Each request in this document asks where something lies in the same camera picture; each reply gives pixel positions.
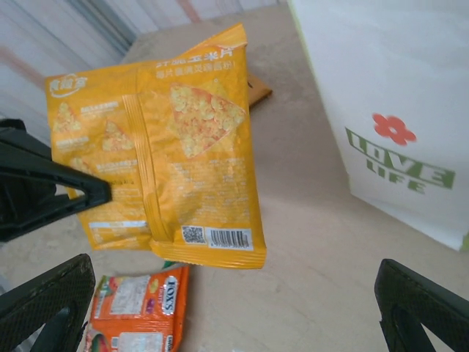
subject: red flower logo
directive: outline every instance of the red flower logo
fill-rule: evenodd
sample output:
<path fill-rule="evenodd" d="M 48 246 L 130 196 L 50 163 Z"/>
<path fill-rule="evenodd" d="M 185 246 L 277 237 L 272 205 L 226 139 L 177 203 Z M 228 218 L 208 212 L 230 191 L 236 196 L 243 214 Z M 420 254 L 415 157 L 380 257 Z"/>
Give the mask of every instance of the red flower logo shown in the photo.
<path fill-rule="evenodd" d="M 381 114 L 373 114 L 376 122 L 374 130 L 383 137 L 391 138 L 398 145 L 407 145 L 407 142 L 415 142 L 417 137 L 405 127 L 405 123 L 395 116 L 384 117 Z"/>

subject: white sticker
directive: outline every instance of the white sticker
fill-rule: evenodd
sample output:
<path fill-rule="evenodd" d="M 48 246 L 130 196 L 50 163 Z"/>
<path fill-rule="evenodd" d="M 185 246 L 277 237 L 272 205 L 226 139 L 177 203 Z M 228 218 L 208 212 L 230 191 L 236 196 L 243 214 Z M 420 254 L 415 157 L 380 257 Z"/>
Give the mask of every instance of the white sticker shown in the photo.
<path fill-rule="evenodd" d="M 104 298 L 106 297 L 106 291 L 100 291 L 100 297 L 97 300 L 96 311 L 95 311 L 95 319 L 98 319 L 101 314 L 101 307 L 103 306 Z"/>
<path fill-rule="evenodd" d="M 141 314 L 148 282 L 149 275 L 124 279 L 114 295 L 111 314 Z"/>
<path fill-rule="evenodd" d="M 111 337 L 111 347 L 118 348 L 119 347 L 119 338 L 118 337 Z"/>
<path fill-rule="evenodd" d="M 123 227 L 147 227 L 146 221 L 112 221 L 112 222 L 90 222 L 90 229 L 112 229 L 112 228 L 123 228 Z"/>
<path fill-rule="evenodd" d="M 165 315 L 173 315 L 176 307 L 177 279 L 174 276 L 168 276 L 164 282 L 163 302 L 161 309 Z"/>
<path fill-rule="evenodd" d="M 122 332 L 119 335 L 119 352 L 155 352 L 163 350 L 160 332 Z"/>

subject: brand logo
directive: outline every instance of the brand logo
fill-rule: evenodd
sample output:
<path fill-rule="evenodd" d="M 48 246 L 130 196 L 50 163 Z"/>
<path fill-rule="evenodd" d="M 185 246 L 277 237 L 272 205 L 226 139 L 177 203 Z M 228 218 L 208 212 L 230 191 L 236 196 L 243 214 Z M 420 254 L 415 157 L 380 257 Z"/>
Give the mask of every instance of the brand logo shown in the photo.
<path fill-rule="evenodd" d="M 391 183 L 401 183 L 411 191 L 425 194 L 427 186 L 452 189 L 454 171 L 417 161 L 371 143 L 345 128 L 350 145 L 365 155 L 366 168 Z"/>
<path fill-rule="evenodd" d="M 405 147 L 408 142 L 417 142 L 416 135 L 407 129 L 404 121 L 395 116 L 384 117 L 381 114 L 373 114 L 376 123 L 374 130 L 380 136 L 391 138 L 398 145 Z"/>
<path fill-rule="evenodd" d="M 78 77 L 76 74 L 71 73 L 51 81 L 49 91 L 55 98 L 67 97 L 85 87 L 87 79 L 87 77 Z"/>
<path fill-rule="evenodd" d="M 177 279 L 174 276 L 168 276 L 164 282 L 163 302 L 161 309 L 165 315 L 173 315 L 176 306 Z"/>
<path fill-rule="evenodd" d="M 173 335 L 168 335 L 166 338 L 166 344 L 164 346 L 164 351 L 165 352 L 171 352 L 173 348 Z"/>

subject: snack bag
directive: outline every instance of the snack bag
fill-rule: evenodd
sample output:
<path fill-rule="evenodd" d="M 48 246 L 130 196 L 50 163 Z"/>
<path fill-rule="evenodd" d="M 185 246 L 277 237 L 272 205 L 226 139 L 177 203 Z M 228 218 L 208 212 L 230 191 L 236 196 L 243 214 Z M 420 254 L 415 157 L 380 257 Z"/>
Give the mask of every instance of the snack bag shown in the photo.
<path fill-rule="evenodd" d="M 85 352 L 170 352 L 182 339 L 189 267 L 104 276 L 93 298 Z"/>
<path fill-rule="evenodd" d="M 111 183 L 80 215 L 94 249 L 263 266 L 246 44 L 239 24 L 172 60 L 48 80 L 53 159 Z"/>
<path fill-rule="evenodd" d="M 78 214 L 93 249 L 149 249 L 137 155 L 122 96 L 136 65 L 48 79 L 52 159 L 111 184 L 112 202 Z M 69 188 L 69 197 L 77 191 Z"/>
<path fill-rule="evenodd" d="M 139 68 L 125 97 L 136 140 L 150 246 L 173 261 L 260 268 L 265 244 L 241 25 L 173 60 Z"/>

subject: barcode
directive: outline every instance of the barcode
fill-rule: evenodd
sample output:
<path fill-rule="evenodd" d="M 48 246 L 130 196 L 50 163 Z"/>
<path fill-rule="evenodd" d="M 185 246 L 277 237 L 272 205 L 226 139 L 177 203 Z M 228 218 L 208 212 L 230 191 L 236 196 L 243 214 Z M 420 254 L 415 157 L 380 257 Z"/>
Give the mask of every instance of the barcode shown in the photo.
<path fill-rule="evenodd" d="M 247 229 L 213 229 L 205 227 L 210 248 L 253 251 L 251 231 Z"/>
<path fill-rule="evenodd" d="M 118 337 L 112 337 L 111 338 L 111 347 L 112 348 L 118 348 L 119 347 L 119 338 Z"/>
<path fill-rule="evenodd" d="M 97 300 L 97 306 L 95 311 L 95 319 L 98 319 L 101 314 L 101 307 L 103 306 L 104 298 L 106 297 L 105 291 L 100 291 L 100 298 Z"/>
<path fill-rule="evenodd" d="M 186 243 L 206 244 L 204 228 L 200 226 L 183 226 L 182 236 Z"/>
<path fill-rule="evenodd" d="M 166 338 L 165 352 L 171 352 L 173 349 L 173 335 L 168 335 Z"/>

